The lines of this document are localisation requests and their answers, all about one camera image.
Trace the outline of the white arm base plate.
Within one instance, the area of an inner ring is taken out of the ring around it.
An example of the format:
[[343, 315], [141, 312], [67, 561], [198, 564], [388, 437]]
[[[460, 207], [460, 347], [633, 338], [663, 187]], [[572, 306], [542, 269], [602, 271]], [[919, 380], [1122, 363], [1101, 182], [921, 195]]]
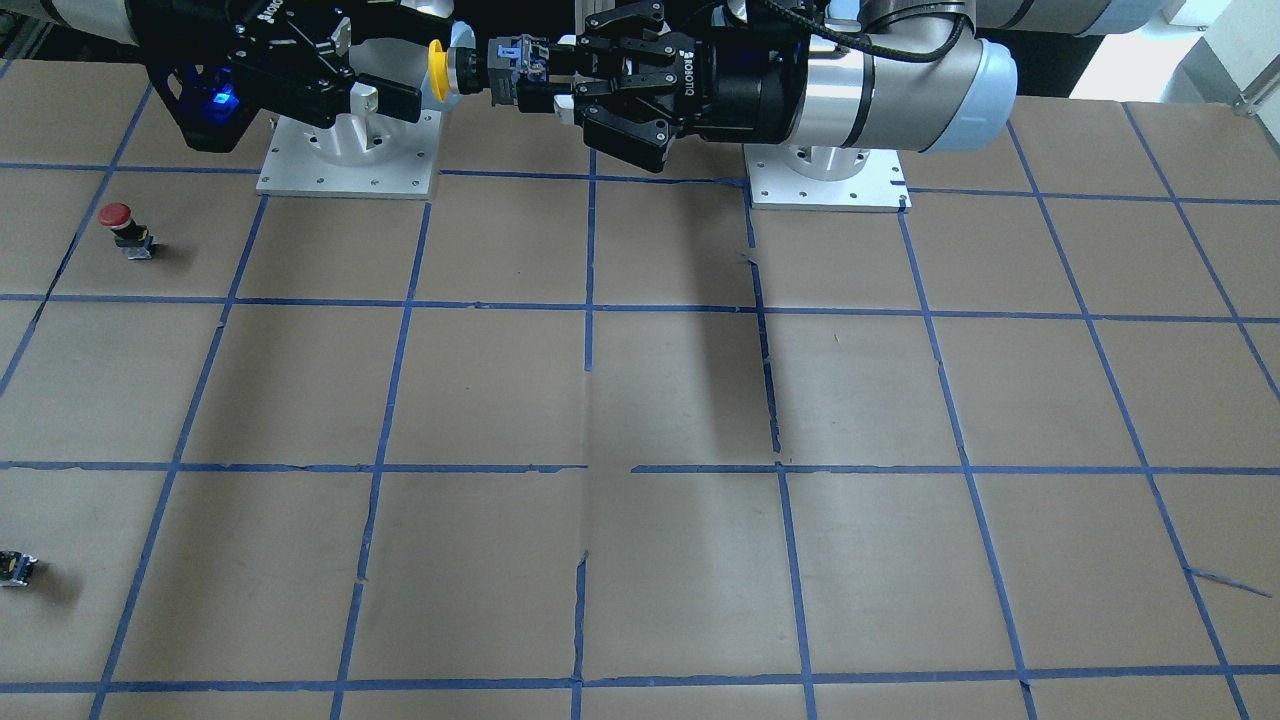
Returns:
[[332, 128], [280, 117], [256, 183], [271, 197], [428, 201], [438, 178], [445, 113], [415, 123], [340, 114]]
[[764, 143], [742, 150], [755, 208], [899, 213], [913, 205], [892, 150]]

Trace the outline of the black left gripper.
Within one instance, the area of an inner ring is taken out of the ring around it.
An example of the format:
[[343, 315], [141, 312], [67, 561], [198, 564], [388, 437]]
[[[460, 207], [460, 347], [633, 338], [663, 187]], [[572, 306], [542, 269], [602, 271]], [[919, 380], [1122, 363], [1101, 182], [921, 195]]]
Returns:
[[675, 124], [631, 120], [600, 104], [556, 95], [556, 115], [584, 143], [631, 167], [660, 173], [680, 137], [717, 143], [782, 143], [801, 101], [801, 49], [750, 35], [695, 38], [669, 31], [667, 3], [617, 3], [588, 15], [581, 33], [550, 45], [552, 76], [676, 76]]

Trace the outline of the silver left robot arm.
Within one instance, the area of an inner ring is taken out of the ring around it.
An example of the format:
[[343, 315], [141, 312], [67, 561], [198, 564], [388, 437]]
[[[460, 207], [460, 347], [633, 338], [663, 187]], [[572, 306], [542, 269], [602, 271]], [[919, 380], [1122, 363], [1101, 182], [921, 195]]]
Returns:
[[676, 140], [956, 152], [984, 147], [1018, 92], [993, 31], [1078, 37], [1144, 24], [1156, 1], [646, 1], [535, 50], [518, 108], [577, 126], [653, 173]]

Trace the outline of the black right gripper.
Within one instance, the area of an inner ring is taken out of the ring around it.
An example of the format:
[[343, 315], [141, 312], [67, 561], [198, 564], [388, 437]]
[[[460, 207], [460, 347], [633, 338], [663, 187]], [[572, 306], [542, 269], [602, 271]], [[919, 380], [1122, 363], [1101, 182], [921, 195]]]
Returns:
[[419, 122], [419, 86], [340, 73], [340, 10], [351, 19], [356, 45], [396, 38], [419, 46], [451, 41], [452, 10], [438, 15], [413, 1], [334, 4], [133, 1], [131, 27], [172, 119], [170, 106], [179, 92], [177, 72], [195, 64], [229, 69], [237, 97], [256, 115], [271, 111], [307, 126], [334, 126], [344, 114]]

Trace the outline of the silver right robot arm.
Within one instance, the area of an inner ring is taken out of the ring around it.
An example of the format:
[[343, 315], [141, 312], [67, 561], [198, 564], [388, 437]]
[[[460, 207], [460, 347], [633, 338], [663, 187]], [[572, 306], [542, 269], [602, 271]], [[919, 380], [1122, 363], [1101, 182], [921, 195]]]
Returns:
[[[5, 1], [10, 12], [128, 45], [186, 143], [236, 149], [261, 110], [316, 128], [371, 111], [415, 123], [451, 92], [449, 1]], [[422, 79], [355, 67], [351, 50], [394, 38], [424, 47]]]

